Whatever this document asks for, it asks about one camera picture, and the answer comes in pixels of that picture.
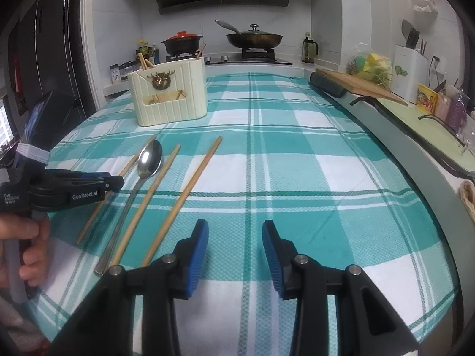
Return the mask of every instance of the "metal spoon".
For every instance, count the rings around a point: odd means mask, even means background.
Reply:
[[[137,160],[137,173],[139,174],[139,180],[135,184],[132,192],[130,193],[127,203],[122,210],[119,221],[112,232],[112,236],[104,249],[104,252],[99,259],[96,267],[94,268],[94,273],[98,276],[103,275],[108,269],[112,253],[114,251],[115,245],[117,244],[117,238],[119,238],[119,233],[122,228],[123,222],[127,213],[129,212],[130,206],[134,201],[135,196],[142,187],[143,183],[155,175],[160,168],[162,160],[162,147],[159,141],[152,140],[148,145],[146,145],[143,150],[140,152],[139,159]]]
[[[231,24],[228,24],[227,22],[225,21],[221,21],[221,20],[215,20],[214,21],[216,24],[218,24],[219,26],[223,27],[223,28],[226,28],[226,29],[229,29],[230,31],[234,31],[236,32],[237,34],[241,34],[241,32],[239,32],[236,28],[234,28]]]

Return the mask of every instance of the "cooking pot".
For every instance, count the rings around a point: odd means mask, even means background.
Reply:
[[[279,34],[270,34],[269,32],[263,32],[258,30],[259,27],[257,24],[251,24],[251,30],[245,32],[239,32],[231,24],[228,24],[221,20],[215,20],[216,24],[219,26],[234,31],[233,34],[227,34],[227,40],[231,45],[243,48],[264,48],[272,49],[277,47],[282,41],[282,36]]]
[[[203,36],[189,34],[186,31],[178,32],[175,36],[162,41],[169,55],[178,55],[180,53],[194,53],[200,47],[199,40]]]

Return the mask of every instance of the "checkered tablecloth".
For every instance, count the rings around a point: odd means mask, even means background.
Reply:
[[[457,278],[432,211],[390,153],[305,79],[240,73],[210,77],[207,87],[205,117],[148,128],[138,126],[127,92],[72,131],[49,162],[51,168],[118,174],[153,134],[158,133],[165,154],[182,145],[122,259],[133,268],[204,154],[223,136],[155,256],[188,237],[198,218],[208,221],[198,289],[190,300],[176,301],[182,353],[289,354],[296,303],[281,301],[270,280],[261,241],[266,219],[322,265],[364,267],[416,338],[430,333],[454,299]],[[79,247],[75,239],[94,205],[51,215],[51,270],[40,296],[29,304],[49,339],[96,283],[93,267],[136,180],[135,171],[129,173]],[[330,354],[335,355],[332,298],[329,306]]]

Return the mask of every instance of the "power cord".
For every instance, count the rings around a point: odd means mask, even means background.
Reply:
[[[431,59],[431,61],[430,61],[430,65],[429,65],[429,88],[430,88],[430,69],[431,69],[431,67],[432,67],[432,62],[433,62],[434,60],[437,61],[437,63],[439,63],[439,62],[440,62],[440,58],[438,58],[437,56],[432,56],[432,59]],[[440,83],[439,83],[439,76],[438,76],[438,74],[437,74],[437,66],[436,66],[436,65],[434,66],[434,69],[436,70],[437,84],[440,84]]]

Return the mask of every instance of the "wall outlet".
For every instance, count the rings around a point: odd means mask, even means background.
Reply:
[[[440,61],[434,60],[432,68],[434,69],[434,71],[436,71],[437,67],[437,73],[443,76],[447,72],[447,58],[443,56],[438,56],[438,58],[440,59]]]

